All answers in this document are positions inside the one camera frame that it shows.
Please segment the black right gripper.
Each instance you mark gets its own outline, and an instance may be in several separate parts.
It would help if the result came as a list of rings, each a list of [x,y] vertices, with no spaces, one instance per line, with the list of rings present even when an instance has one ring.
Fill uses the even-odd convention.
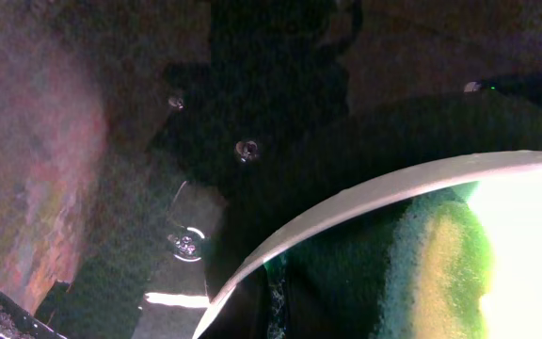
[[[193,180],[222,186],[348,114],[338,59],[360,1],[216,0],[207,63],[169,62],[171,112],[149,143]]]

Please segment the green sponge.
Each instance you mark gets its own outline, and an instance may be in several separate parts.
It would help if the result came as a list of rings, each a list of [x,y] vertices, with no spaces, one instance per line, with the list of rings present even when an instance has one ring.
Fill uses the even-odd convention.
[[[265,337],[486,338],[493,253],[452,189],[382,207],[265,263]]]

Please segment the mint plate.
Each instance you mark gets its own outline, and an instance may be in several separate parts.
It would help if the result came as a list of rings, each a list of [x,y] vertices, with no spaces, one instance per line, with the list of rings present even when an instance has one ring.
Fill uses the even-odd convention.
[[[235,287],[251,272],[294,245],[381,207],[450,186],[542,171],[542,152],[474,153],[399,169],[314,205],[267,237],[224,283],[197,325],[200,338],[213,324]]]

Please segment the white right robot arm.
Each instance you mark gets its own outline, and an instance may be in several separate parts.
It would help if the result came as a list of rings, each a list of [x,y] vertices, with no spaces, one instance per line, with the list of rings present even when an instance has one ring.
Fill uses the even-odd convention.
[[[209,47],[149,148],[226,197],[542,151],[542,1],[214,1]]]

